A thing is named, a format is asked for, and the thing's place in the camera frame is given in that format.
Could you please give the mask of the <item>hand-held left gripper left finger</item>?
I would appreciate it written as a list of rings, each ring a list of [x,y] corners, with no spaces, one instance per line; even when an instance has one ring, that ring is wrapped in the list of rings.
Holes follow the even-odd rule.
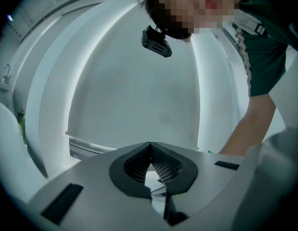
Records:
[[[29,205],[69,231],[166,231],[152,207],[150,189],[124,170],[150,143],[139,143],[84,159],[49,181]]]

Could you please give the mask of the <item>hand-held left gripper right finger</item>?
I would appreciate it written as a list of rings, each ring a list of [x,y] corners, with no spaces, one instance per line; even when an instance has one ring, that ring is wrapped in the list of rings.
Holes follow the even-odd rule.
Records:
[[[237,205],[232,202],[226,185],[236,170],[216,165],[223,161],[240,165],[242,156],[210,154],[166,143],[151,143],[153,163],[168,166],[171,160],[179,164],[180,174],[166,184],[167,211],[177,225],[150,218],[152,231],[229,231]]]

